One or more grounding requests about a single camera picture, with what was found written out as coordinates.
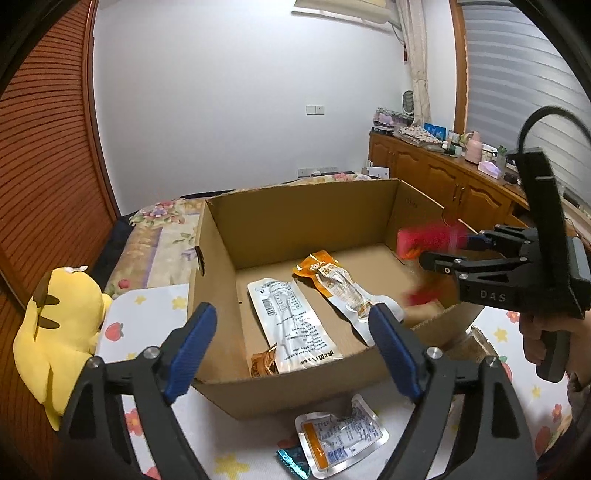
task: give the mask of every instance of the wooden cabinet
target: wooden cabinet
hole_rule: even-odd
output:
[[[390,145],[388,137],[373,138],[369,143],[369,159],[374,163],[374,167],[389,167],[390,178],[392,175]]]
[[[443,205],[448,222],[461,219],[477,231],[497,223],[525,225],[515,215],[516,210],[527,212],[527,202],[475,165],[373,133],[369,159],[377,167],[389,167],[390,178],[406,181]]]
[[[390,178],[401,179],[413,187],[423,190],[424,162],[412,150],[400,149],[392,155],[392,166],[390,167]]]
[[[474,230],[486,230],[504,223],[511,200],[491,189],[484,181],[466,176],[459,194],[456,216]]]
[[[424,174],[423,192],[445,208],[455,210],[454,206],[464,182],[464,173],[458,168],[436,159],[427,158]]]

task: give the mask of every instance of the hand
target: hand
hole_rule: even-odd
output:
[[[546,347],[540,340],[542,331],[571,332],[570,354],[566,365],[568,373],[575,373],[582,387],[591,382],[591,312],[587,312],[584,320],[564,316],[534,317],[521,314],[519,331],[523,335],[525,358],[539,365],[546,356]]]

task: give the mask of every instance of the blue wrapper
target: blue wrapper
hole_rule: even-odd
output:
[[[301,480],[312,478],[310,465],[308,465],[306,454],[301,446],[277,450],[277,456],[295,478]]]

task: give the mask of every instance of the snack package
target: snack package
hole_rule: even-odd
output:
[[[309,255],[294,268],[294,273],[310,277],[318,291],[351,322],[367,346],[375,345],[368,325],[369,310],[373,305],[385,303],[399,322],[404,319],[404,311],[398,303],[384,295],[367,293],[325,250]]]
[[[277,450],[277,457],[293,477],[301,480],[312,478],[310,465],[301,446]]]
[[[301,447],[316,478],[345,470],[388,441],[388,432],[361,395],[355,395],[351,403],[353,414],[345,419],[315,412],[295,420]]]
[[[269,350],[262,353],[255,353],[252,356],[251,377],[264,377],[277,373],[277,364],[275,363],[275,351],[277,345],[273,345]]]
[[[295,281],[263,278],[248,284],[275,364],[282,374],[343,358]]]

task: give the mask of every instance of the blue gripper pad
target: blue gripper pad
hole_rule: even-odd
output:
[[[187,328],[190,329],[188,334],[183,332],[183,329]],[[216,329],[216,309],[209,303],[202,303],[193,312],[185,327],[171,332],[168,339],[171,339],[176,332],[182,332],[186,335],[186,338],[180,345],[168,370],[168,383],[164,390],[164,398],[170,404],[174,403],[177,397],[188,392],[207,347],[209,347],[216,333]]]
[[[428,382],[421,342],[412,331],[399,324],[383,303],[374,305],[369,311],[369,331],[398,391],[416,403],[423,396]]]

